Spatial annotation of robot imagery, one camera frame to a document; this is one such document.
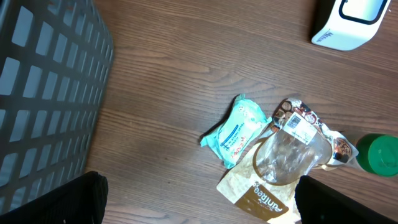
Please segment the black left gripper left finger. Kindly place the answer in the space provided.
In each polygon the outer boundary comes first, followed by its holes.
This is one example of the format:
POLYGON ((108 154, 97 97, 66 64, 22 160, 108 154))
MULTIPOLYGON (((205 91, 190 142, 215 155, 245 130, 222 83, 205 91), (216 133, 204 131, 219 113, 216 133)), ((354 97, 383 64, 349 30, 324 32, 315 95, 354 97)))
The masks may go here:
POLYGON ((90 171, 1 215, 1 224, 101 224, 108 191, 107 178, 98 172, 90 171))

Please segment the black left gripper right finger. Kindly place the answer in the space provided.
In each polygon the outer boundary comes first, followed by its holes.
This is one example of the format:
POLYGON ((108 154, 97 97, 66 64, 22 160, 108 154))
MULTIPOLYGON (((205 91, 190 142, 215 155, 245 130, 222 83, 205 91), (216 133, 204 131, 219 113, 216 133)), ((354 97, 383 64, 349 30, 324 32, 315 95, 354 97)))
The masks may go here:
POLYGON ((295 202, 303 224, 395 224, 307 175, 295 188, 295 202))

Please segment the beige brown snack pouch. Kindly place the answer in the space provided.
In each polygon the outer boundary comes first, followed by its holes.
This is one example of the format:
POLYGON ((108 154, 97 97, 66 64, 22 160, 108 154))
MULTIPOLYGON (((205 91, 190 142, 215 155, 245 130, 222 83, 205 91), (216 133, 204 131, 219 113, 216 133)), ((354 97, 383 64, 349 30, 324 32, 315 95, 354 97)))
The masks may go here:
POLYGON ((333 170, 358 150, 302 100, 284 99, 255 145, 217 185, 241 210, 267 223, 298 223, 295 188, 311 169, 333 170))

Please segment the green lid jar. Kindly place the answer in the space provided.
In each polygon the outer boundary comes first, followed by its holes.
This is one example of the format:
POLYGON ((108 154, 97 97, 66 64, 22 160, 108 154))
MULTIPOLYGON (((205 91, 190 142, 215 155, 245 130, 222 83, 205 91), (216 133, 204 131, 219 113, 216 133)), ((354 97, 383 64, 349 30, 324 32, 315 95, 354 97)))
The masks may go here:
POLYGON ((356 160, 365 171, 383 177, 397 175, 397 137, 386 134, 367 134, 356 148, 356 160))

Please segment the teal tissue pack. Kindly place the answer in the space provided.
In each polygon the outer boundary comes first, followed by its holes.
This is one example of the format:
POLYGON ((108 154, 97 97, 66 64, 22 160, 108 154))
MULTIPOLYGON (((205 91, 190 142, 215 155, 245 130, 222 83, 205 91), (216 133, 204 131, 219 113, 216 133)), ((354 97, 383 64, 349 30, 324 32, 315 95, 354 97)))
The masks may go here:
POLYGON ((200 145, 208 146, 227 169, 233 168, 248 144, 256 139, 272 118, 252 100, 238 95, 225 121, 202 137, 200 145))

